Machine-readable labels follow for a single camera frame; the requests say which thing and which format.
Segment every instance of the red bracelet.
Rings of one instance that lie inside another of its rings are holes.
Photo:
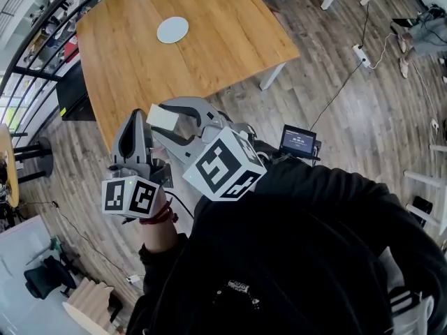
[[[168,219],[172,219],[173,223],[178,221],[177,214],[173,213],[173,210],[170,208],[171,201],[167,201],[164,206],[160,209],[160,211],[151,218],[140,218],[140,224],[142,225],[156,225],[157,223],[166,222]]]

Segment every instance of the small display screen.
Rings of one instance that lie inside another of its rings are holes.
[[[282,146],[294,149],[306,154],[312,154],[314,137],[297,131],[285,130]]]

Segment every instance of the sleeve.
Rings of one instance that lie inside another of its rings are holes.
[[[143,281],[144,295],[135,304],[127,334],[141,334],[142,330],[149,326],[163,286],[188,240],[184,233],[178,237],[177,244],[166,252],[150,253],[144,244],[140,249],[138,254],[146,271]]]
[[[446,259],[385,184],[340,169],[286,161],[273,165],[255,192],[289,196],[315,216],[342,222],[376,257],[389,246],[405,285],[424,297],[434,297],[429,331],[440,333],[447,308]]]

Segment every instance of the black monitor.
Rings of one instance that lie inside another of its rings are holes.
[[[314,158],[316,134],[295,126],[285,125],[279,151],[298,158]]]

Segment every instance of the white cube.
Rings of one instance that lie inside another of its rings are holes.
[[[139,176],[105,180],[102,187],[103,213],[149,218],[159,187]]]
[[[237,201],[266,172],[249,141],[225,127],[183,178],[211,201]]]

